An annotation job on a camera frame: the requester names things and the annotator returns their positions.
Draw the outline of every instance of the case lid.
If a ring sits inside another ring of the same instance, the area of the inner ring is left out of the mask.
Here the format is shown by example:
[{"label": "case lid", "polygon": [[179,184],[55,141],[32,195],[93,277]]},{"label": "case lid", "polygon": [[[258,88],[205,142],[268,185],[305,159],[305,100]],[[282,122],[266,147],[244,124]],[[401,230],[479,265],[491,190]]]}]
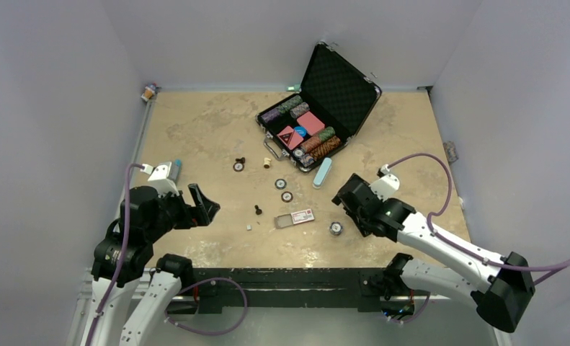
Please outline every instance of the case lid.
[{"label": "case lid", "polygon": [[359,132],[382,90],[325,42],[314,47],[301,90],[317,101],[349,136]]}]

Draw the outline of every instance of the gray wall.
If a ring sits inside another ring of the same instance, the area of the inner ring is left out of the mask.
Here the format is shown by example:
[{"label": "gray wall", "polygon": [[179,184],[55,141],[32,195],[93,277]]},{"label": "gray wall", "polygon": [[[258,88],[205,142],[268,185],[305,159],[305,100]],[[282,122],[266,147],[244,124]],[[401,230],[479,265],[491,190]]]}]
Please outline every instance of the gray wall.
[{"label": "gray wall", "polygon": [[97,0],[0,1],[0,345],[64,343],[141,89]]},{"label": "gray wall", "polygon": [[102,0],[130,59],[164,87],[283,88],[324,38],[380,85],[433,85],[481,0]]},{"label": "gray wall", "polygon": [[[432,101],[472,240],[570,258],[570,1],[484,1]],[[515,341],[570,345],[570,268],[538,286]]]}]

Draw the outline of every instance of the black case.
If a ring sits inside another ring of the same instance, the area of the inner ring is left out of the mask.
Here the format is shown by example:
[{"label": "black case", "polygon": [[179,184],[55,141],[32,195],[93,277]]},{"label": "black case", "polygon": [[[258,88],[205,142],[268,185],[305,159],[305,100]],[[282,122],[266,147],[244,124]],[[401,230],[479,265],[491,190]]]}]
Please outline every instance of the black case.
[{"label": "black case", "polygon": [[[287,125],[292,128],[297,126],[296,120],[289,115],[283,115],[270,123],[266,123],[261,118],[264,113],[297,94],[301,96],[304,102],[308,103],[310,111],[325,124],[325,127],[333,127],[336,136],[340,138],[342,144],[326,156],[330,157],[348,145],[350,140],[359,132],[365,119],[368,118],[374,105],[380,99],[382,90],[325,42],[319,42],[314,47],[310,63],[308,63],[308,68],[300,85],[300,91],[260,112],[255,117],[266,134],[264,146],[272,155],[279,161],[289,157],[294,166],[302,172],[309,172],[320,166],[323,159],[304,167],[293,155],[293,151],[277,139],[277,134]],[[280,150],[276,151],[270,147],[270,141],[276,143]]]}]

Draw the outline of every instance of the marble table surface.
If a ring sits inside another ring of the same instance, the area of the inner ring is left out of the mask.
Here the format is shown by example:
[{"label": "marble table surface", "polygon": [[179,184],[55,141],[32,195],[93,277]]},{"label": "marble table surface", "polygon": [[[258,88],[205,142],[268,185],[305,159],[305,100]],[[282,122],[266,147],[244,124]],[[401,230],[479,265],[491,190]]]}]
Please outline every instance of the marble table surface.
[{"label": "marble table surface", "polygon": [[[384,267],[397,252],[435,263],[415,249],[385,238],[362,237],[342,207],[331,203],[337,190],[357,173],[369,182],[378,167],[402,156],[428,152],[445,160],[442,139],[426,92],[386,92],[348,147],[333,157],[333,167],[320,190],[312,187],[316,171],[304,174],[289,161],[272,160],[262,145],[263,132],[254,116],[288,96],[286,92],[162,92],[154,101],[144,133],[139,162],[158,164],[180,159],[178,187],[193,204],[187,184],[198,183],[221,205],[209,227],[174,230],[154,245],[148,266],[166,253],[193,260],[194,267]],[[246,158],[242,172],[235,158]],[[395,168],[401,187],[394,197],[427,214],[439,210],[447,180],[439,164],[428,158]],[[275,180],[287,181],[293,201],[280,199]],[[137,174],[136,185],[146,182]],[[263,214],[255,215],[254,205]],[[274,217],[312,208],[316,220],[276,229]],[[344,226],[340,236],[329,225]],[[469,240],[456,191],[443,216],[434,222]]]}]

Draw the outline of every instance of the black poker chip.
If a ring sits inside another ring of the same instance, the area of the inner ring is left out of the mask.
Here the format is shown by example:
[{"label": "black poker chip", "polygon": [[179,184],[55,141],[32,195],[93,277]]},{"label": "black poker chip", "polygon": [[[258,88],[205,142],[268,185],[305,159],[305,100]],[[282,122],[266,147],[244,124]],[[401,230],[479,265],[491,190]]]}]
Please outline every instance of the black poker chip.
[{"label": "black poker chip", "polygon": [[244,164],[242,162],[236,162],[233,164],[233,170],[236,172],[242,172],[244,170]]},{"label": "black poker chip", "polygon": [[283,190],[285,187],[287,187],[287,181],[284,179],[276,179],[274,186],[279,190]]},{"label": "black poker chip", "polygon": [[280,199],[285,203],[289,203],[290,201],[293,200],[293,193],[289,191],[284,191],[282,195],[280,195]]}]

